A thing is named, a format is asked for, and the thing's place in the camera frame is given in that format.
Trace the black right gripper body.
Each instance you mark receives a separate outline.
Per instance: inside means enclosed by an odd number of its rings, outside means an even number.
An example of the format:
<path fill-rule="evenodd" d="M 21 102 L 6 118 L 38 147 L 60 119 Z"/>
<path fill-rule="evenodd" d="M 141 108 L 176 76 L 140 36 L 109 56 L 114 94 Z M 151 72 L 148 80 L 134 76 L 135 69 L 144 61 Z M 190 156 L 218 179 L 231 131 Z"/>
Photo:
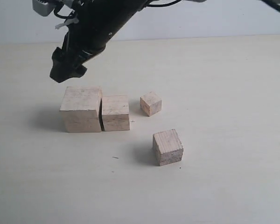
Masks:
<path fill-rule="evenodd" d="M 101 53 L 112 37 L 140 10 L 146 0 L 74 1 L 76 22 L 67 25 L 60 64 L 78 68 Z"/>

